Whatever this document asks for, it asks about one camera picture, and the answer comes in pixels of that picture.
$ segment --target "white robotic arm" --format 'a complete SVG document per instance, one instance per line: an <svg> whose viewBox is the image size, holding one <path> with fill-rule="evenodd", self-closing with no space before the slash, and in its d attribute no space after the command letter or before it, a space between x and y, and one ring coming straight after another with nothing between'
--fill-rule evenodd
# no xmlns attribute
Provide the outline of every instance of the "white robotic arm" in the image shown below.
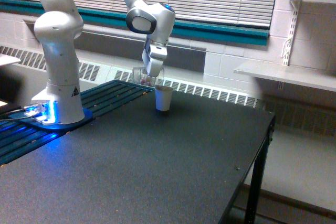
<svg viewBox="0 0 336 224"><path fill-rule="evenodd" d="M143 0L124 1L128 8L128 28L135 33L147 34L142 60L148 75L157 77L167 57L167 43L173 30L175 12L167 4L148 5Z"/></svg>
<svg viewBox="0 0 336 224"><path fill-rule="evenodd" d="M47 88L33 97L48 104L43 116L46 125L71 124L85 115L79 94L78 58L73 45L83 29L73 0L40 0L45 13L35 22L35 35L41 42L47 64Z"/></svg>

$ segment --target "teal window frame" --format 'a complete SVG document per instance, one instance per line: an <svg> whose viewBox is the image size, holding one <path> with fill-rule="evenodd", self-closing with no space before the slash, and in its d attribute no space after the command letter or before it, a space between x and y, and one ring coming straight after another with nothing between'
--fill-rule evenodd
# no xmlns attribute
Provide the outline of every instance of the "teal window frame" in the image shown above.
<svg viewBox="0 0 336 224"><path fill-rule="evenodd" d="M0 11L15 12L25 15L44 13L44 9L40 2L24 0L0 0ZM79 7L78 11L85 22L123 28L126 27L125 13L82 7ZM196 40L206 39L266 46L269 30L176 20L172 35L187 37L188 39L193 38Z"/></svg>

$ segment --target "table leg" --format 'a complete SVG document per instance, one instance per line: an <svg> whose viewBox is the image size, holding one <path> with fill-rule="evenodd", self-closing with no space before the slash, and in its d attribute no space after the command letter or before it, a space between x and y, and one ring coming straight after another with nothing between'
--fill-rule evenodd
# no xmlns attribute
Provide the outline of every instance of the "table leg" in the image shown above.
<svg viewBox="0 0 336 224"><path fill-rule="evenodd" d="M251 180L250 191L248 195L247 208L245 213L245 221L244 224L253 224L256 218L258 199L261 189L262 177L264 175L267 151L270 136L267 134L266 141L264 142L253 167L253 174Z"/></svg>

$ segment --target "white paper cup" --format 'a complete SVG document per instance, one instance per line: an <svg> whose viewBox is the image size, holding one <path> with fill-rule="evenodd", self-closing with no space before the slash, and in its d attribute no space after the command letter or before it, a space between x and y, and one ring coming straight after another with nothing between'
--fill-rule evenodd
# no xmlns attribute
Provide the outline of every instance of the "white paper cup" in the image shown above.
<svg viewBox="0 0 336 224"><path fill-rule="evenodd" d="M155 86L155 104L156 109L160 111L167 111L170 108L172 100L173 89L166 86Z"/></svg>

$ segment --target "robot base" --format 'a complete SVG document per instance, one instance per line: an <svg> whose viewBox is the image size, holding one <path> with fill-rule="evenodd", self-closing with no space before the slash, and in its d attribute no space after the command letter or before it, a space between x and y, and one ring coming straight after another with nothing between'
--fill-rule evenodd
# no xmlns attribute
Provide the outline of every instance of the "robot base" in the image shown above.
<svg viewBox="0 0 336 224"><path fill-rule="evenodd" d="M77 123L70 123L70 124L54 124L54 125L44 125L36 120L34 120L33 118L27 118L27 119L21 119L19 121L28 124L32 127L38 128L38 129L43 129L43 130L47 130L47 131L73 131L89 122L91 122L93 120L93 115L92 112L88 109L83 108L83 112L85 117L77 122ZM15 113L10 115L10 118L21 118L24 117L24 113Z"/></svg>

